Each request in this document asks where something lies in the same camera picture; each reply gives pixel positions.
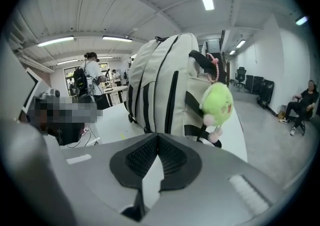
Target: pipe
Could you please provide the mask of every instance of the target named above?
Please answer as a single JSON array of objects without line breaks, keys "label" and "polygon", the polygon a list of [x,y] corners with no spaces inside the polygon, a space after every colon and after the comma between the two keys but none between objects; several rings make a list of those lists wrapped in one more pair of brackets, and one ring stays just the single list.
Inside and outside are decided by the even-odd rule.
[{"label": "pipe", "polygon": [[25,55],[21,55],[20,57],[18,57],[18,59],[21,62],[23,62],[23,63],[25,63],[25,64],[27,64],[29,66],[32,66],[34,68],[37,68],[37,69],[39,69],[41,71],[44,71],[44,72],[47,72],[47,73],[53,73],[54,72],[52,69],[40,64],[39,62],[37,62],[37,61],[35,61],[35,60],[25,56]]},{"label": "pipe", "polygon": [[20,60],[21,63],[24,63],[25,65],[31,66],[31,67],[33,67],[33,68],[36,68],[36,69],[41,70],[41,71],[46,72],[46,73],[51,73],[51,71],[46,70],[46,69],[41,68],[41,67],[38,67],[37,65],[31,63],[31,62],[28,61],[28,60],[25,60],[25,59],[23,59],[23,58],[19,58],[19,60]]}]

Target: white backpack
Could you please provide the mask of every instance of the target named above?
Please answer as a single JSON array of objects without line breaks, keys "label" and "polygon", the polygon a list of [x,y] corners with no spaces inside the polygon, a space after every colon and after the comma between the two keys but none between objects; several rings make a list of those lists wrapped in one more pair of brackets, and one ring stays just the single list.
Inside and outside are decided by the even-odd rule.
[{"label": "white backpack", "polygon": [[[199,52],[193,34],[156,37],[144,44],[129,70],[125,103],[129,121],[138,123],[145,133],[208,139],[199,109],[211,85],[208,73],[216,76],[216,69]],[[221,147],[219,141],[214,145]]]}]

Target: green plush keychain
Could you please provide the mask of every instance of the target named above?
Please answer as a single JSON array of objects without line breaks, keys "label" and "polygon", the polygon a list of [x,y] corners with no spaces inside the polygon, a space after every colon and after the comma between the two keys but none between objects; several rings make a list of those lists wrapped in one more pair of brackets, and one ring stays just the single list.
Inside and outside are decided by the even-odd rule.
[{"label": "green plush keychain", "polygon": [[227,85],[218,83],[219,60],[215,59],[210,53],[207,54],[208,56],[211,56],[212,63],[216,66],[217,74],[215,80],[212,80],[212,78],[208,76],[212,85],[205,91],[199,108],[204,112],[203,123],[207,127],[216,127],[214,132],[209,134],[208,138],[208,141],[211,143],[216,143],[219,136],[222,135],[222,124],[231,116],[234,107],[234,100]]}]

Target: black backpack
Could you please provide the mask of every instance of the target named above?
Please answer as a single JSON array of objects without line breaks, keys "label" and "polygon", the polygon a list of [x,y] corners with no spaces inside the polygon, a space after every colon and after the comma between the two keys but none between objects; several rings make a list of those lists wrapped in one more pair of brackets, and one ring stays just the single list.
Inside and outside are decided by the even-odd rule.
[{"label": "black backpack", "polygon": [[87,77],[82,68],[77,68],[73,73],[75,93],[78,98],[89,95]]}]

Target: window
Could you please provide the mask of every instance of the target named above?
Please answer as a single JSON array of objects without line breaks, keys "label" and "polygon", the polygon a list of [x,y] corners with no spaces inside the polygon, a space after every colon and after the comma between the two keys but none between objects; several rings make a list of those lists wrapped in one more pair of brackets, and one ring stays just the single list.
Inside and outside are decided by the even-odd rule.
[{"label": "window", "polygon": [[65,84],[68,89],[69,96],[74,96],[76,94],[75,90],[73,88],[74,82],[75,82],[74,81],[74,71],[76,70],[76,68],[77,67],[68,68],[68,69],[64,70]]},{"label": "window", "polygon": [[102,72],[102,74],[104,76],[106,76],[106,72],[108,71],[108,64],[107,63],[103,63],[103,64],[99,64],[100,65],[100,70]]}]

